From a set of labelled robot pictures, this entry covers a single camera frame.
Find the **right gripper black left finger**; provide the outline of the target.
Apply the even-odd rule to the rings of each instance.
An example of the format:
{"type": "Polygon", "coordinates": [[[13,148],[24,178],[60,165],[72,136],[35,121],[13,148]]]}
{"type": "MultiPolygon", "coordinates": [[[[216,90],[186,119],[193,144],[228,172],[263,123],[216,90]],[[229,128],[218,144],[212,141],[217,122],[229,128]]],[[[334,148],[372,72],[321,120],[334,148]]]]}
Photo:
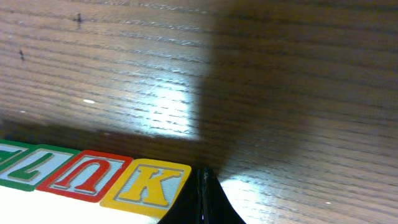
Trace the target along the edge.
{"type": "Polygon", "coordinates": [[[202,224],[201,170],[193,169],[168,212],[158,224],[202,224]]]}

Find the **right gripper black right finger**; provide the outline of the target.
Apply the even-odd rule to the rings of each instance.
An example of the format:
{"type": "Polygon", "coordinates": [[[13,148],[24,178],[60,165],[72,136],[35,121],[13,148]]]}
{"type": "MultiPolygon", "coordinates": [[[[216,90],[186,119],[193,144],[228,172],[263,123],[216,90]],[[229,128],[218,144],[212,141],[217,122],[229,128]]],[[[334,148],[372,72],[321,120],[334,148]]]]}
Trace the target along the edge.
{"type": "Polygon", "coordinates": [[[246,224],[229,202],[212,169],[203,169],[201,197],[204,224],[246,224]]]}

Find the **number 3 wooden block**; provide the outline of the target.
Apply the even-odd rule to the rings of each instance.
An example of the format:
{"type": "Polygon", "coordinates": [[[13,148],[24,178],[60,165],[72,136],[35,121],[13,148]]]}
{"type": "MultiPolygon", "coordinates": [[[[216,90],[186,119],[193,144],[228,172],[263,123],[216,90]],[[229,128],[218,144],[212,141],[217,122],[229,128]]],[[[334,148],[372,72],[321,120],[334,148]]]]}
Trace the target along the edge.
{"type": "MultiPolygon", "coordinates": [[[[46,178],[80,153],[65,147],[35,146],[32,154],[1,173],[1,186],[33,192],[46,178]]],[[[26,199],[20,196],[11,201],[15,204],[1,202],[1,223],[40,223],[49,217],[39,202],[25,204],[26,199]]]]}

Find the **letter B wooden block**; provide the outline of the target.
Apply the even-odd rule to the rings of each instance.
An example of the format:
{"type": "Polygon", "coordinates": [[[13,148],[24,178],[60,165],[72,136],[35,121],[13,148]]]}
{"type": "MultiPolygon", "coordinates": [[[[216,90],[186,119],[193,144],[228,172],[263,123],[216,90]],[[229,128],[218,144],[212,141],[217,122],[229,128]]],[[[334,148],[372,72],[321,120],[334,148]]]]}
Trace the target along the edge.
{"type": "Polygon", "coordinates": [[[135,159],[99,204],[106,208],[162,218],[176,201],[191,172],[191,166],[185,164],[135,159]]]}

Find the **red U 8 wooden block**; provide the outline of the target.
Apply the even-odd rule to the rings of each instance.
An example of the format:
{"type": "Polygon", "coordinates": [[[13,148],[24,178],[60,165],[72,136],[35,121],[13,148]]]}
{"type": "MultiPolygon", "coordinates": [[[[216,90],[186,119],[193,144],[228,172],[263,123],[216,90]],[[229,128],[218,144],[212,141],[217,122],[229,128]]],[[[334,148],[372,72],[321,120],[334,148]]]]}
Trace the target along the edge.
{"type": "Polygon", "coordinates": [[[84,150],[46,178],[37,190],[98,203],[132,161],[128,156],[84,150]]]}

